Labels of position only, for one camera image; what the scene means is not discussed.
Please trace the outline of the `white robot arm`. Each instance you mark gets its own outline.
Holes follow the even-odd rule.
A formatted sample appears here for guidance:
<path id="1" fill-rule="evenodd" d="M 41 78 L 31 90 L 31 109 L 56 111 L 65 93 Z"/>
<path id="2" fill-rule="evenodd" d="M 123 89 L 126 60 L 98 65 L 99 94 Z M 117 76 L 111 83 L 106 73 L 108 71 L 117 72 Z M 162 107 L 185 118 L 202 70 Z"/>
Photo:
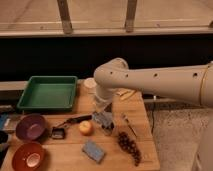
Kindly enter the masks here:
<path id="1" fill-rule="evenodd" d="M 115 90 L 126 88 L 169 97 L 213 109 L 213 61 L 206 65 L 130 69 L 123 58 L 106 62 L 94 71 L 94 101 L 103 111 Z M 191 171 L 213 171 L 213 117 L 196 151 Z"/>

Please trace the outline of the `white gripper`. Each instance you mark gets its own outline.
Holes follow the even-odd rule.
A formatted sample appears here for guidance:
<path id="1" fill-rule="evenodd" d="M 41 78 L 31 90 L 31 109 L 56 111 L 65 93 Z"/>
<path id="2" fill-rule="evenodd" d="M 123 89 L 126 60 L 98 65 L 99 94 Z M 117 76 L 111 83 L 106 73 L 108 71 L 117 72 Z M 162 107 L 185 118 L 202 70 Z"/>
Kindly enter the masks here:
<path id="1" fill-rule="evenodd" d="M 120 89 L 117 92 L 121 101 L 130 98 L 135 93 L 135 90 Z M 96 90 L 94 94 L 94 107 L 96 112 L 104 111 L 113 101 L 114 92 L 107 90 Z"/>

